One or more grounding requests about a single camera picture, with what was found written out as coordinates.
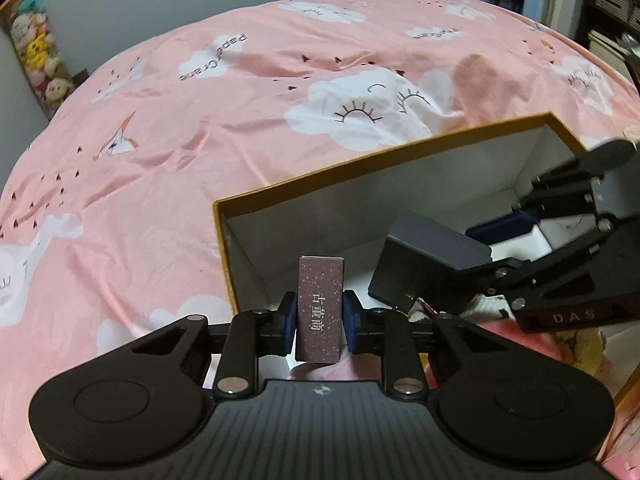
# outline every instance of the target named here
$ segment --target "cloud pattern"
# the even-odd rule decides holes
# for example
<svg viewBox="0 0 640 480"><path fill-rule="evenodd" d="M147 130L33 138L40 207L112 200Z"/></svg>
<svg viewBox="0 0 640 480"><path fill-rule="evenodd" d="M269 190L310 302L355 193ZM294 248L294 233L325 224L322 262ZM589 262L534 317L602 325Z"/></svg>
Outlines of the cloud pattern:
<svg viewBox="0 0 640 480"><path fill-rule="evenodd" d="M314 20L321 22L351 23L363 22L367 17L361 12L355 10L345 10L331 4L314 4L311 2L291 2L289 4L280 4L278 6L282 10L292 10Z"/></svg>
<svg viewBox="0 0 640 480"><path fill-rule="evenodd" d="M399 146L441 132L442 121L460 115L450 109L454 85L441 70L417 85L386 68L313 83L306 102L290 108L290 127L309 135L327 134L357 152L380 144Z"/></svg>
<svg viewBox="0 0 640 480"><path fill-rule="evenodd" d="M96 95L93 99L91 99L92 103L97 103L98 101L102 101L103 99L107 99L111 97L115 92L120 90L123 86L135 81L136 79L140 79L142 77L142 72L145 69L146 60L142 59L138 63L136 63L133 68L121 79L118 79L115 83L111 84L108 88L102 90L98 95Z"/></svg>
<svg viewBox="0 0 640 480"><path fill-rule="evenodd" d="M580 136L580 142L583 143L589 150L592 150L596 146L604 144L609 140L611 140L611 137L590 137L587 135Z"/></svg>
<svg viewBox="0 0 640 480"><path fill-rule="evenodd" d="M22 319L33 275L54 238L78 238L82 224L76 215L47 216L28 247L0 246L0 328Z"/></svg>
<svg viewBox="0 0 640 480"><path fill-rule="evenodd" d="M488 12L481 12L468 5L450 4L447 6L447 14L460 16L466 20L474 20L476 18L484 18L486 20L494 20L495 16Z"/></svg>
<svg viewBox="0 0 640 480"><path fill-rule="evenodd" d="M228 323L233 315L228 301L217 296L200 294L186 300L178 307L175 313L158 308L149 313L146 318L136 320L129 327L120 321L106 319L100 325L95 338L98 355L110 352L189 314L203 314L207 316L209 324ZM212 356L211 358L211 365L204 384L206 388L211 387L219 359L218 356Z"/></svg>
<svg viewBox="0 0 640 480"><path fill-rule="evenodd" d="M591 61L580 56L564 56L562 65L554 66L554 71L566 77L584 104L608 116L613 113L610 99L614 94L609 78Z"/></svg>
<svg viewBox="0 0 640 480"><path fill-rule="evenodd" d="M421 38L429 38L430 40L442 41L453 40L456 36L462 34L457 28L441 28L441 27L414 27L407 32L408 36L420 40Z"/></svg>
<svg viewBox="0 0 640 480"><path fill-rule="evenodd" d="M240 60L242 46L246 39L245 34L233 36L225 34L217 37L211 44L195 52L190 60L178 67L180 79L184 81L194 76L202 79L224 75L226 69Z"/></svg>

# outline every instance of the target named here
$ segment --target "open box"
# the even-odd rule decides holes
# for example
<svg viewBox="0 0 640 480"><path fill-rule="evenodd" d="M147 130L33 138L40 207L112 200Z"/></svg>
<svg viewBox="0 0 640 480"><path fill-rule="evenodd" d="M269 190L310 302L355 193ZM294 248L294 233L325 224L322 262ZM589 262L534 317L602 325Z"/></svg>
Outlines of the open box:
<svg viewBox="0 0 640 480"><path fill-rule="evenodd" d="M411 210L464 232L511 212L537 174L585 151L552 114L419 140L214 204L236 312L275 308L297 290L298 258L342 256L345 288L365 308L367 287L396 215ZM536 259L593 227L593 218L545 221L492 257Z"/></svg>

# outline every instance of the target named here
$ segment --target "blue gripper pad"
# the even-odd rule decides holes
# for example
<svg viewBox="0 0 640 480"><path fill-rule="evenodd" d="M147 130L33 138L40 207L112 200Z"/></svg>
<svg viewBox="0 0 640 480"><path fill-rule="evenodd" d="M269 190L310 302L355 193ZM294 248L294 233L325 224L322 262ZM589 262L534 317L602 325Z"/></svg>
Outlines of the blue gripper pad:
<svg viewBox="0 0 640 480"><path fill-rule="evenodd" d="M347 338L347 348L353 354L356 350L356 320L351 300L344 292L342 293L342 326Z"/></svg>
<svg viewBox="0 0 640 480"><path fill-rule="evenodd" d="M296 335L296 317L298 315L298 295L293 296L293 300L289 306L289 311L284 320L283 343L285 354L291 353L293 348L293 339Z"/></svg>
<svg viewBox="0 0 640 480"><path fill-rule="evenodd" d="M511 240L531 232L539 220L524 211L516 211L466 230L465 235L485 245Z"/></svg>

